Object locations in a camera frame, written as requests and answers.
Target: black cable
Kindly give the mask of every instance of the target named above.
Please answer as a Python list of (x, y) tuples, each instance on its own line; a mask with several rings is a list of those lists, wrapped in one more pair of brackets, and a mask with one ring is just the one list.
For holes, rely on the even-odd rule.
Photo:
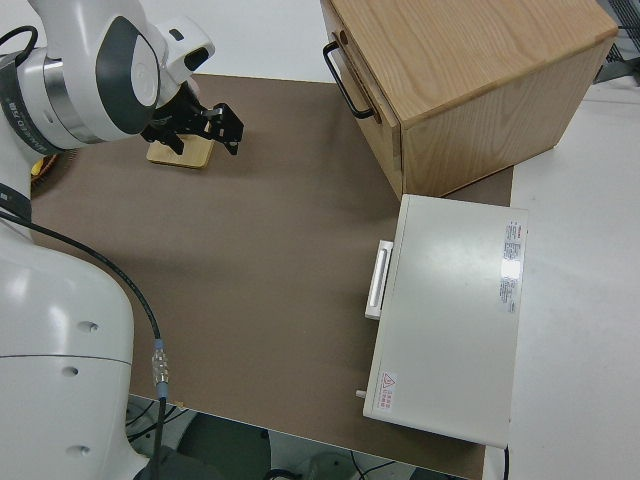
[(115, 263), (113, 263), (107, 257), (105, 257), (104, 255), (102, 255), (99, 252), (96, 252), (91, 247), (88, 247), (87, 245), (74, 240), (73, 238), (69, 238), (69, 237), (67, 237), (65, 235), (62, 235), (61, 233), (58, 233), (58, 232), (56, 232), (54, 230), (50, 230), (48, 228), (42, 227), (42, 226), (37, 225), (37, 224), (35, 224), (33, 222), (30, 222), (28, 220), (24, 220), (24, 219), (22, 219), (20, 217), (16, 217), (15, 215), (10, 215), (8, 213), (0, 211), (0, 218), (2, 218), (4, 220), (7, 220), (9, 222), (16, 223), (16, 224), (21, 225), (23, 227), (27, 227), (27, 228), (29, 228), (29, 229), (31, 229), (33, 231), (42, 233), (42, 234), (47, 235), (49, 237), (55, 238), (56, 240), (60, 240), (61, 242), (67, 243), (67, 244), (71, 245), (72, 247), (77, 248), (78, 250), (82, 250), (83, 252), (85, 252), (88, 255), (92, 256), (96, 260), (98, 260), (98, 261), (102, 262), (103, 264), (105, 264), (116, 275), (118, 275), (118, 277), (120, 277), (122, 279), (122, 281), (135, 294), (135, 296), (138, 298), (138, 300), (142, 304), (142, 308), (144, 308), (144, 311), (147, 314), (147, 318), (149, 319), (149, 322), (151, 323), (151, 329), (153, 330), (154, 337), (156, 339), (160, 339), (161, 338), (161, 336), (160, 336), (160, 327), (158, 327), (158, 322), (156, 320), (155, 315), (153, 314), (153, 310), (151, 310), (151, 306), (149, 305), (149, 302), (147, 302), (147, 299), (142, 294), (142, 292), (140, 291), (138, 286), (133, 282), (133, 280), (131, 280), (129, 278), (129, 276), (120, 269), (120, 267), (118, 267)]
[(149, 405), (147, 405), (147, 408), (145, 408), (140, 415), (138, 415), (133, 420), (130, 420), (127, 423), (124, 424), (125, 427), (129, 427), (129, 426), (133, 425), (134, 423), (136, 423), (138, 420), (140, 420), (143, 417), (143, 415), (145, 413), (147, 413), (151, 409), (151, 407), (153, 407), (154, 403), (156, 403), (156, 402), (154, 400), (151, 400), (151, 402), (149, 402)]
[(153, 456), (151, 457), (151, 478), (160, 479), (160, 447), (162, 446), (162, 429), (164, 428), (164, 415), (167, 409), (167, 399), (160, 398), (158, 408), (158, 422), (156, 423), (156, 436), (153, 439)]
[(356, 470), (358, 471), (358, 475), (360, 475), (360, 477), (362, 477), (362, 470), (360, 470), (360, 467), (358, 466), (358, 463), (356, 462), (356, 456), (353, 454), (353, 450), (349, 450), (349, 453), (351, 454), (351, 461), (353, 462), (353, 466), (356, 467)]
[(14, 28), (10, 32), (5, 33), (2, 37), (0, 37), (0, 45), (2, 45), (16, 35), (25, 32), (30, 32), (31, 38), (29, 39), (29, 43), (27, 43), (27, 46), (24, 47), (24, 49), (16, 56), (15, 62), (17, 67), (19, 67), (20, 64), (22, 64), (22, 62), (24, 62), (29, 57), (29, 55), (31, 55), (31, 52), (33, 52), (33, 49), (36, 46), (36, 42), (38, 41), (38, 30), (36, 29), (36, 27), (33, 27), (31, 25), (23, 25), (22, 27)]
[(360, 475), (360, 478), (358, 480), (365, 480), (368, 473), (371, 473), (374, 470), (379, 470), (381, 468), (388, 467), (389, 465), (393, 465), (394, 463), (396, 463), (396, 462), (394, 460), (392, 460), (390, 462), (383, 463), (382, 465), (378, 465), (377, 467), (369, 468), (368, 470), (365, 470), (364, 472), (362, 472), (362, 474)]
[(504, 474), (502, 480), (509, 480), (509, 447), (504, 449)]
[[(176, 407), (175, 405), (173, 407), (171, 407), (171, 409), (169, 410), (169, 413), (166, 413), (166, 401), (167, 399), (164, 399), (165, 401), (165, 411), (162, 412), (162, 425), (165, 425), (167, 423), (169, 423), (171, 420), (173, 420), (174, 418), (177, 418), (178, 415), (176, 415), (174, 418), (168, 418), (171, 416), (171, 414), (173, 412), (176, 411)], [(158, 421), (156, 421), (156, 423), (154, 423), (153, 425), (148, 426), (147, 428), (145, 428), (144, 430), (138, 432), (138, 433), (132, 433), (131, 435), (129, 435), (127, 438), (129, 439), (129, 442), (133, 442), (134, 440), (139, 439), (140, 437), (146, 435), (147, 433), (150, 433), (154, 430), (156, 430), (158, 428), (158, 423), (160, 422), (160, 408), (158, 408)]]

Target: white box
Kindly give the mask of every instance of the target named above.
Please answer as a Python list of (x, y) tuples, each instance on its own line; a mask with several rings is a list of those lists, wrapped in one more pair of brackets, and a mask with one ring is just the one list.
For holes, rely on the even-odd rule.
[(365, 416), (506, 447), (527, 217), (402, 197)]

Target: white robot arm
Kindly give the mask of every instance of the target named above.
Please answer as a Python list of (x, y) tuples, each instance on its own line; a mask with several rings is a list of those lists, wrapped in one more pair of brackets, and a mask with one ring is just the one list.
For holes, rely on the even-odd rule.
[(151, 25), (132, 0), (29, 3), (48, 46), (34, 48), (32, 27), (0, 39), (32, 34), (0, 58), (0, 477), (141, 478), (148, 459), (124, 432), (131, 306), (111, 277), (34, 245), (15, 218), (30, 222), (30, 171), (45, 155), (139, 133), (178, 153), (178, 134), (235, 153), (243, 125), (225, 104), (202, 107), (189, 86), (214, 52), (189, 19)]

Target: white table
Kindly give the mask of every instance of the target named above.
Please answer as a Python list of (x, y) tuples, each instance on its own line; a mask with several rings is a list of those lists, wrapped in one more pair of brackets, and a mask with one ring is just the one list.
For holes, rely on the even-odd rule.
[[(640, 475), (640, 88), (591, 87), (558, 146), (516, 167), (530, 212), (511, 477)], [(484, 478), (502, 478), (488, 449)]]

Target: wooden box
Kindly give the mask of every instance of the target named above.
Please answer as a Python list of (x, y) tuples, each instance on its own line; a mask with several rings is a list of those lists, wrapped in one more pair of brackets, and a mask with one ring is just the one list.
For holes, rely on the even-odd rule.
[(617, 33), (595, 0), (322, 8), (325, 60), (398, 197), (446, 195), (552, 148)]

